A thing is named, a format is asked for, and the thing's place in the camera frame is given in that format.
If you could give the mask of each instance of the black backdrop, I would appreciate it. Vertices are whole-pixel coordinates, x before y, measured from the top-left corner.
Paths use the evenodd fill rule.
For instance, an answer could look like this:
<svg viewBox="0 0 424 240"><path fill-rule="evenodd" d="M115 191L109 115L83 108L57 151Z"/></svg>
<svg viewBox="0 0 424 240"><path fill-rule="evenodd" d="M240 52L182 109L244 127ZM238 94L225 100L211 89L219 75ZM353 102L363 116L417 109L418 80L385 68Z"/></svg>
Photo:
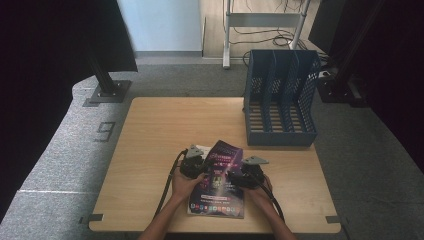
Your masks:
<svg viewBox="0 0 424 240"><path fill-rule="evenodd" d="M349 63L347 52L377 1L322 0L309 39L364 80L367 103L424 172L424 2L378 1Z"/></svg>
<svg viewBox="0 0 424 240"><path fill-rule="evenodd" d="M65 116L73 85L93 75L84 42L107 71L137 71L115 0L4 2L0 219Z"/></svg>

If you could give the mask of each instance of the purple book cover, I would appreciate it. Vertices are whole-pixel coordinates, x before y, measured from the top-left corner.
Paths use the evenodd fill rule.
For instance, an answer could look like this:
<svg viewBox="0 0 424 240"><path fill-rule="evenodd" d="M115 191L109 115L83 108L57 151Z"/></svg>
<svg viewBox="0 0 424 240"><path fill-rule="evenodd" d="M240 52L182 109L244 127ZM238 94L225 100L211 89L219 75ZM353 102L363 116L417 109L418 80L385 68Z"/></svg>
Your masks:
<svg viewBox="0 0 424 240"><path fill-rule="evenodd" d="M208 176L194 188L188 203L188 213L244 218L243 191L227 179L227 171L241 174L243 149L219 140L206 159L214 160Z"/></svg>

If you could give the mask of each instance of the black cable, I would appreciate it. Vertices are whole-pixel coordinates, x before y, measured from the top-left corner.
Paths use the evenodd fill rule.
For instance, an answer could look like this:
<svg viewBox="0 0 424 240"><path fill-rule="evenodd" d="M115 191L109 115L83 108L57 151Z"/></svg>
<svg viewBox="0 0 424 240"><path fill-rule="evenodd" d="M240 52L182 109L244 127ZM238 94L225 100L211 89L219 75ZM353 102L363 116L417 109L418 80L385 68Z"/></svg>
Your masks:
<svg viewBox="0 0 424 240"><path fill-rule="evenodd" d="M247 0L246 0L246 7L250 10L250 12L252 12L252 9L249 7L249 4L247 3Z"/></svg>
<svg viewBox="0 0 424 240"><path fill-rule="evenodd" d="M283 0L281 0L280 4L277 6L277 8L275 9L274 12L277 11L277 9L282 5L282 3L283 3ZM290 8L290 9L292 9L293 11L296 10L296 9L298 9L299 12L300 12L303 3L304 3L304 0L301 0L298 7L296 7L296 8L290 8L290 7L288 7L288 0L286 0L285 6L284 6L284 12L286 12L287 7ZM232 6L231 6L232 11L234 11L234 5L235 5L235 3L233 1ZM224 28L224 33L226 33L227 29L225 29L224 13L225 13L225 1L222 0L222 27ZM278 33L278 35L275 36L275 37L273 37L273 38L268 38L268 39L259 40L259 41L240 41L240 42L231 42L231 41L228 41L230 44L233 44L233 45L240 44L240 43L262 43L262 42L272 41L272 43L275 46L286 47L286 46L289 45L289 41L293 41L293 39L294 39L294 34L293 33L289 32L289 31L286 31L286 30L281 30L279 27L277 29L273 29L273 30L264 30L264 31L256 31L256 32L240 32L235 27L233 27L233 29L238 34L258 34L258 33L267 33L267 32L277 32ZM285 40L286 42L283 43L283 44L281 44L281 43L278 43L278 40ZM302 50L308 50L308 48L306 47L306 44L301 39L298 40L297 45ZM248 66L248 64L246 63L246 60L245 60L246 55L247 55L247 53L245 53L243 55L243 62L244 62L244 64L246 66ZM321 61L324 61L324 62L327 62L328 61L328 56L323 56L323 57L320 56L320 60Z"/></svg>
<svg viewBox="0 0 424 240"><path fill-rule="evenodd" d="M267 177L265 177L265 182L266 182L266 185L267 185L269 191L272 192L271 184L269 184L269 181L268 181L268 178Z"/></svg>
<svg viewBox="0 0 424 240"><path fill-rule="evenodd" d="M278 6L275 8L274 13L277 12L277 9L283 4L283 0L280 1L280 4L278 4Z"/></svg>
<svg viewBox="0 0 424 240"><path fill-rule="evenodd" d="M261 183L252 173L247 172L247 174L250 177L252 177L252 179L265 191L265 193L268 195L269 199L271 199L271 201L274 203L275 207L277 208L277 212L278 212L278 215L280 216L281 220L283 220L283 222L286 222L285 219L284 219L283 210L281 210L280 204L278 203L277 199L275 199L274 194L272 194L272 192L268 188L266 188L263 185L263 183Z"/></svg>
<svg viewBox="0 0 424 240"><path fill-rule="evenodd" d="M175 159L174 164L172 165L171 171L169 172L168 179L166 180L165 188L163 189L162 197L159 201L158 208L156 209L155 216L153 218L155 218L156 215L158 215L160 210L162 209L163 202L165 201L166 194L168 193L169 184L171 183L172 177L174 175L174 171L177 168L177 164L178 164L178 161L180 160L181 155L183 154L186 155L187 152L188 152L188 149L181 151L180 154L178 154L178 157Z"/></svg>
<svg viewBox="0 0 424 240"><path fill-rule="evenodd" d="M302 5L303 5L303 0L300 0L299 6L292 8L292 7L290 7L288 5L288 1L286 1L286 4L284 6L284 12L286 12L287 8L289 8L292 11L296 11L297 10L297 12L299 13L302 10Z"/></svg>
<svg viewBox="0 0 424 240"><path fill-rule="evenodd" d="M247 58L247 56L246 55L248 55L249 54L249 59L250 59L250 51L247 51L247 52L245 52L244 54L243 54L243 62L244 62L244 65L246 66L246 67L249 67L249 64L246 62L246 58Z"/></svg>

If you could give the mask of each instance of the metal stand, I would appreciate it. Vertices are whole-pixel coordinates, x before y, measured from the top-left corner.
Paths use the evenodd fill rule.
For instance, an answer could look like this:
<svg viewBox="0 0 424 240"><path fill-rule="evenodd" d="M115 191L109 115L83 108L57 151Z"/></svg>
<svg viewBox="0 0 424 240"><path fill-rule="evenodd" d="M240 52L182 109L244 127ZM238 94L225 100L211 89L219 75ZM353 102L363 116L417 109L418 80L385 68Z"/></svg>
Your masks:
<svg viewBox="0 0 424 240"><path fill-rule="evenodd" d="M351 81L354 57L364 37L374 23L385 0L379 0L371 10L359 34L355 38L352 47L349 49L346 58L341 64L338 73L335 76L321 76L317 88L322 102L325 103L349 103L352 107L367 106L366 99L361 96L354 96L356 86Z"/></svg>
<svg viewBox="0 0 424 240"><path fill-rule="evenodd" d="M290 49L296 49L305 23L311 0L306 0L301 13L231 13L231 0L227 0L223 67L230 68L230 27L282 27L296 28Z"/></svg>
<svg viewBox="0 0 424 240"><path fill-rule="evenodd" d="M122 103L127 90L131 86L129 80L113 81L109 73L99 63L88 41L85 41L86 53L91 69L96 75L99 85L91 98L87 98L84 107L96 107L100 103Z"/></svg>

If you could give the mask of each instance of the human hand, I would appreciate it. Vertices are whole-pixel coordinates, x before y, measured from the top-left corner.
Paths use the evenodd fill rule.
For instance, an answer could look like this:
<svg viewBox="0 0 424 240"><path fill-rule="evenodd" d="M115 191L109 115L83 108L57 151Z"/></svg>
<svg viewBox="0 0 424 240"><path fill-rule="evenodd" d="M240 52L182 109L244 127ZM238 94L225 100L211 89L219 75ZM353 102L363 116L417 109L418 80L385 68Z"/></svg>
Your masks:
<svg viewBox="0 0 424 240"><path fill-rule="evenodd" d="M205 174L200 174L196 179L191 179L180 172L179 167L174 170L172 177L172 197L178 201L183 201L188 198L193 191L196 184L205 178Z"/></svg>
<svg viewBox="0 0 424 240"><path fill-rule="evenodd" d="M267 175L265 175L265 180L263 182L263 185L272 192L272 185L271 180ZM264 206L264 204L273 204L271 199L269 198L268 194L261 188L258 187L256 189L250 189L250 188L241 188L251 199L252 202L259 208Z"/></svg>

